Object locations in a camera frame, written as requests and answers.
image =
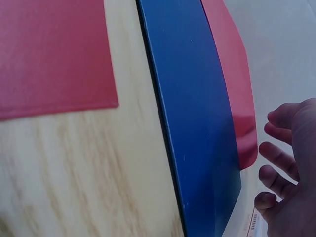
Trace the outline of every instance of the red card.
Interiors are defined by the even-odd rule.
[[[232,110],[240,169],[258,156],[250,73],[241,37],[223,0],[201,0],[221,62]]]
[[[117,107],[103,0],[4,0],[0,119]]]

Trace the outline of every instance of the blue board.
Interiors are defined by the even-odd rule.
[[[219,237],[241,182],[212,32],[199,0],[138,1],[185,232],[188,237]]]

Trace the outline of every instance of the wooden table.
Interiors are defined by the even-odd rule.
[[[181,237],[135,0],[105,0],[118,109],[0,123],[1,237]]]

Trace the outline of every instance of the fingernail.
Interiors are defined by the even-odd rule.
[[[263,202],[269,202],[269,194],[264,194],[262,197]]]
[[[269,121],[270,121],[270,119],[272,118],[273,112],[274,112],[274,111],[271,111],[271,112],[268,113],[268,120],[269,120]]]

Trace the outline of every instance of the hand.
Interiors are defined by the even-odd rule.
[[[284,104],[268,114],[265,132],[293,148],[294,157],[270,142],[259,152],[298,181],[280,176],[271,166],[260,168],[259,179],[275,194],[260,193],[255,207],[268,223],[269,237],[316,236],[316,99]]]

